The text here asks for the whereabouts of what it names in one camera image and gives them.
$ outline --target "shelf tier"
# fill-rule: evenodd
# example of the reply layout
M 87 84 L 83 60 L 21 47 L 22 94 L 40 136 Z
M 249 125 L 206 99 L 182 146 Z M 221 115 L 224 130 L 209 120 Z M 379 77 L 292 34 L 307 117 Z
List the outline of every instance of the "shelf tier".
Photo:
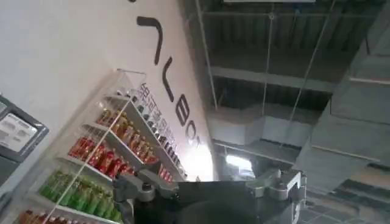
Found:
M 128 97 L 124 96 L 106 96 L 106 98 L 110 99 L 110 102 L 113 102 L 115 104 L 124 103 L 130 100 Z M 127 104 L 126 108 L 124 109 L 124 112 L 127 113 L 127 117 L 131 119 L 131 121 L 134 123 L 134 126 L 140 131 L 141 135 L 146 138 L 146 141 L 151 144 L 155 155 L 169 170 L 169 173 L 172 175 L 172 177 L 176 181 L 185 181 L 183 171 L 175 165 L 172 158 L 166 153 L 160 142 L 154 136 L 154 133 L 152 132 L 151 128 L 143 119 L 142 114 L 137 110 L 137 108 L 131 101 Z M 105 128 L 104 130 L 108 129 L 105 126 L 98 124 L 88 125 L 100 129 Z M 111 130 L 110 133 L 107 135 L 107 141 L 109 141 L 109 144 L 115 144 L 116 149 L 119 150 L 119 154 L 125 153 L 122 156 L 125 157 L 125 159 L 131 163 L 131 165 L 135 166 L 136 168 L 138 166 L 143 165 L 143 162 L 136 155 L 134 155 L 134 153 L 128 148 L 128 146 L 126 146 L 122 142 L 122 140 L 120 140 Z
M 82 166 L 84 164 L 84 161 L 81 161 L 79 159 L 73 158 L 72 156 L 64 156 L 64 157 L 59 157 L 59 159 L 69 161 L 74 165 Z M 112 185 L 112 179 L 107 176 L 106 174 L 100 172 L 97 170 L 97 168 L 86 164 L 83 170 L 86 174 L 91 175 L 92 177 L 96 177 L 99 180 L 102 180 L 105 184 L 111 186 Z
M 38 195 L 37 193 L 34 193 L 34 192 L 28 193 L 26 195 L 26 197 L 29 200 L 34 201 L 34 202 L 38 203 L 39 205 L 41 205 L 41 206 L 43 206 L 43 207 L 45 207 L 47 209 L 52 209 L 55 206 L 54 202 L 52 202 L 52 201 L 44 198 L 41 195 Z M 91 220 L 93 222 L 98 222 L 98 223 L 119 224 L 117 222 L 114 222 L 114 221 L 111 221 L 111 220 L 108 220 L 108 219 L 103 219 L 103 218 L 100 218 L 100 217 L 95 216 L 95 215 L 89 215 L 87 213 L 80 212 L 78 210 L 74 210 L 74 209 L 71 209 L 71 208 L 68 208 L 68 207 L 64 207 L 64 206 L 61 206 L 61 205 L 58 205 L 56 207 L 56 210 L 60 211 L 61 213 L 69 214 L 72 217 L 76 216 L 79 219 L 88 219 L 88 220 Z
M 128 146 L 122 142 L 122 140 L 120 140 L 111 130 L 108 129 L 108 127 L 99 125 L 97 123 L 85 124 L 84 126 L 87 126 L 87 128 L 99 130 L 103 133 L 108 131 L 105 140 L 109 146 L 116 149 L 117 154 L 123 156 L 123 158 L 136 169 L 139 169 L 144 164 L 142 160 L 140 160 L 139 157 L 137 157 L 136 154 L 134 154 L 133 151 L 131 151 Z

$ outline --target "green bottle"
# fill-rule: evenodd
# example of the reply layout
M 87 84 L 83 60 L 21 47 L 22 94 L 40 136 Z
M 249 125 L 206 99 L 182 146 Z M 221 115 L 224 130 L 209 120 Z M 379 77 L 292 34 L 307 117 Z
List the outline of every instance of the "green bottle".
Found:
M 91 200 L 89 204 L 87 204 L 87 206 L 85 207 L 85 212 L 88 214 L 93 214 L 102 198 L 103 192 L 100 192 L 95 185 L 94 190 L 92 191 Z
M 70 174 L 61 175 L 57 179 L 55 184 L 53 184 L 49 199 L 53 202 L 57 202 L 57 200 L 61 197 L 62 193 L 64 193 L 71 179 L 72 176 Z
M 114 222 L 120 222 L 122 220 L 121 213 L 118 210 L 114 209 L 113 214 L 111 216 L 111 220 Z
M 107 209 L 104 212 L 103 218 L 110 219 L 112 217 L 113 211 L 114 211 L 114 201 L 111 200 L 107 206 Z
M 62 175 L 63 172 L 61 170 L 53 172 L 52 175 L 50 175 L 50 177 L 46 180 L 45 184 L 42 185 L 39 193 L 46 198 L 50 198 L 54 185 Z
M 109 195 L 104 196 L 103 199 L 100 200 L 97 208 L 95 209 L 94 214 L 96 216 L 103 218 L 104 212 L 107 210 L 108 204 L 110 203 L 110 200 L 111 200 L 111 198 Z
M 73 183 L 73 185 L 71 186 L 71 188 L 69 188 L 69 190 L 67 191 L 67 193 L 65 194 L 65 196 L 62 198 L 62 200 L 60 201 L 60 205 L 62 205 L 62 206 L 68 206 L 68 205 L 71 204 L 73 195 L 74 195 L 74 193 L 76 192 L 76 190 L 79 188 L 79 185 L 80 185 L 80 180 L 77 179 L 77 180 Z
M 78 211 L 83 211 L 92 193 L 92 187 L 87 182 L 83 181 L 82 184 L 83 187 L 81 188 L 81 192 L 79 192 L 78 199 L 75 201 L 74 205 L 74 209 Z

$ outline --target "black machine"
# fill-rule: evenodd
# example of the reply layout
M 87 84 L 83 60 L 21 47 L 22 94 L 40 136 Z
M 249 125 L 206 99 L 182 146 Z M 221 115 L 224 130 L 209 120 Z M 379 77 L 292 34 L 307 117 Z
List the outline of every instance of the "black machine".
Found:
M 269 170 L 254 181 L 169 183 L 144 169 L 113 184 L 124 224 L 296 224 L 306 199 L 306 177 L 296 170 Z

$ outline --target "display screen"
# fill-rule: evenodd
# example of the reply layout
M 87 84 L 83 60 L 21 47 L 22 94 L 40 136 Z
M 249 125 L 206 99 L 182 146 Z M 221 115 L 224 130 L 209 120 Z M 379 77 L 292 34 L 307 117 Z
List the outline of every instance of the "display screen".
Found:
M 36 132 L 35 127 L 9 113 L 0 121 L 0 145 L 19 152 Z

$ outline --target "ceiling light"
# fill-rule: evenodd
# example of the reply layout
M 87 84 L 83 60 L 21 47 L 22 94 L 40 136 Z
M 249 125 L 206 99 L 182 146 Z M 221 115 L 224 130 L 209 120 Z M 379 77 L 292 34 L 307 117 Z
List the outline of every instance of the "ceiling light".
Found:
M 248 159 L 243 159 L 238 156 L 227 155 L 226 162 L 237 166 L 239 169 L 252 170 L 252 163 Z
M 224 0 L 226 3 L 247 3 L 247 2 L 316 2 L 316 0 Z

